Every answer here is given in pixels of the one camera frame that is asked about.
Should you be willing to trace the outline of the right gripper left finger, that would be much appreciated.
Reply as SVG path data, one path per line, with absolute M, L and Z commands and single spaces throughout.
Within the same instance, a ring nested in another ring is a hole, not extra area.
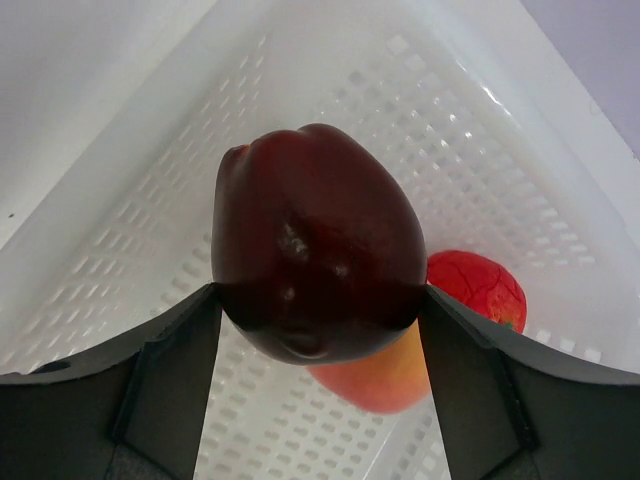
M 207 284 L 94 347 L 2 375 L 2 478 L 192 478 L 220 327 Z

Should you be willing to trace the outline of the dark red apple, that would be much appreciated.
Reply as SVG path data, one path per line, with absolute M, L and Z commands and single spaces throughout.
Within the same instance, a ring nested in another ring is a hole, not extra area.
M 211 261 L 240 333 L 301 366 L 358 360 L 399 339 L 417 316 L 427 269 L 403 190 L 326 124 L 274 131 L 224 154 Z

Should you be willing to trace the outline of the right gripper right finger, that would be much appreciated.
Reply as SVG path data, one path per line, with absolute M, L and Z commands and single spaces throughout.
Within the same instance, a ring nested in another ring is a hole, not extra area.
M 433 286 L 419 328 L 452 478 L 638 478 L 637 374 L 547 347 Z

